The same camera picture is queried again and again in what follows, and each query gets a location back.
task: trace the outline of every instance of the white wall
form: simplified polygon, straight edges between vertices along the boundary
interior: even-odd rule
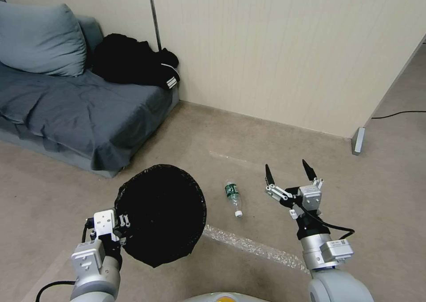
[[[155,48],[149,0],[66,2]],[[155,0],[184,100],[350,137],[422,37],[425,0]]]

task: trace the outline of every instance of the bubble wrap strip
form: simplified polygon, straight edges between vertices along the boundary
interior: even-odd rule
[[[280,264],[284,264],[285,266],[288,266],[292,269],[300,270],[303,273],[309,274],[309,270],[306,269],[305,264],[293,254],[274,249],[261,243],[257,243],[248,238],[241,238],[234,233],[223,231],[209,224],[205,225],[203,235],[207,238],[234,246],[237,249],[243,250],[245,252],[278,262]]]

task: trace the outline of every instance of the gray sofa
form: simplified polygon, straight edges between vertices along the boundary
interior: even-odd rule
[[[103,36],[95,19],[77,18],[87,45],[82,75],[0,63],[0,140],[114,177],[176,106],[178,88],[114,84],[93,74],[91,56]]]

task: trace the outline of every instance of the power cord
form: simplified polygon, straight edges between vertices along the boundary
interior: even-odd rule
[[[35,298],[35,302],[40,302],[40,297],[44,290],[46,290],[47,288],[50,288],[51,286],[60,285],[60,284],[74,285],[75,281],[55,281],[43,286],[41,290],[38,292],[37,297]]]
[[[398,115],[398,114],[401,114],[401,113],[416,113],[416,112],[423,113],[423,112],[426,112],[426,111],[417,111],[417,110],[413,110],[413,111],[401,111],[401,112],[397,112],[397,113],[394,113],[394,114],[391,114],[391,115],[386,115],[384,117],[373,117],[372,119],[384,119],[384,118],[389,118],[389,117],[392,117],[394,115]]]
[[[348,236],[350,236],[350,235],[352,235],[352,234],[354,234],[355,233],[355,230],[354,229],[350,229],[350,228],[345,228],[345,227],[343,227],[343,226],[335,226],[334,224],[329,224],[329,223],[327,223],[327,222],[324,222],[323,220],[321,220],[320,218],[317,218],[317,217],[315,217],[315,216],[313,216],[312,214],[310,214],[309,213],[309,211],[308,210],[306,210],[302,205],[299,205],[299,207],[303,210],[303,212],[306,214],[306,215],[309,215],[312,219],[314,219],[314,220],[316,220],[317,222],[319,222],[319,223],[321,223],[322,225],[324,225],[324,226],[326,226],[326,227],[329,227],[329,228],[332,228],[332,229],[336,229],[336,230],[341,230],[341,231],[347,231],[347,233],[346,234],[344,234],[344,235],[342,235],[341,237],[340,237],[340,240],[343,240],[344,238],[347,238]]]

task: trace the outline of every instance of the sticker label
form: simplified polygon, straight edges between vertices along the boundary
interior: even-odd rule
[[[229,198],[231,195],[238,195],[237,185],[230,183],[225,186],[226,196]]]

